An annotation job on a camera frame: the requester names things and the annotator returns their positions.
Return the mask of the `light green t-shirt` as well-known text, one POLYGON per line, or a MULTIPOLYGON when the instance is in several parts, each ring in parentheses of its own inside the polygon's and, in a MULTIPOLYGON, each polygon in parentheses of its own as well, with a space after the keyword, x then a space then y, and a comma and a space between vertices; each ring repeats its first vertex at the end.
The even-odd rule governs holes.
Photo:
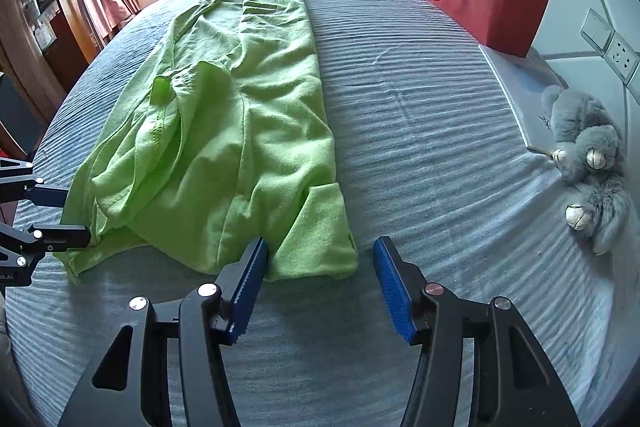
POLYGON ((269 280, 349 277, 358 253, 304 0, 198 0, 119 95, 62 220, 71 279, 139 246, 216 274, 254 237, 269 280))

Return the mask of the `blue striped bed sheet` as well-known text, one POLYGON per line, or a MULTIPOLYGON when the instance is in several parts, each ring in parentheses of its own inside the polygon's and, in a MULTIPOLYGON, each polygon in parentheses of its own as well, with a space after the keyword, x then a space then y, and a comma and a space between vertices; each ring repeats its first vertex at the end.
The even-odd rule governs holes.
MULTIPOLYGON (((52 120, 35 172, 67 185, 120 91, 198 0, 141 12, 92 62, 52 120)), ((570 195, 526 150, 474 39, 424 0, 305 0, 317 43, 337 179, 359 251, 348 279, 262 285, 224 349, 242 426, 398 426, 419 349, 395 333, 371 259, 380 235, 457 296, 505 295, 544 347, 583 426, 598 425, 639 356, 639 232, 593 256, 564 223, 570 195)), ((26 395, 56 426, 130 298, 181 298, 201 274, 153 248, 118 254, 79 284, 47 256, 6 291, 26 395)))

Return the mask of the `grey plush toy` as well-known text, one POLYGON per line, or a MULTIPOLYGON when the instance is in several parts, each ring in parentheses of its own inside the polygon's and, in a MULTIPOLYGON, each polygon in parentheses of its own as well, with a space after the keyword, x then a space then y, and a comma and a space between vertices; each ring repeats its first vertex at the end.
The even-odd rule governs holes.
POLYGON ((618 243, 631 212, 622 134, 604 105, 577 89, 550 86, 541 95, 555 149, 551 158, 576 200, 566 224, 600 256, 618 243))

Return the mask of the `white wall socket panel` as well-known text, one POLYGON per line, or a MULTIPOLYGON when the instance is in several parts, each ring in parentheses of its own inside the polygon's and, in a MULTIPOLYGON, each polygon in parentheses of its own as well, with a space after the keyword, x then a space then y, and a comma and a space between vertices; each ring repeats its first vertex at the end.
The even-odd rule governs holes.
POLYGON ((580 35, 620 77, 634 101, 639 102, 639 53, 593 9, 587 12, 580 35))

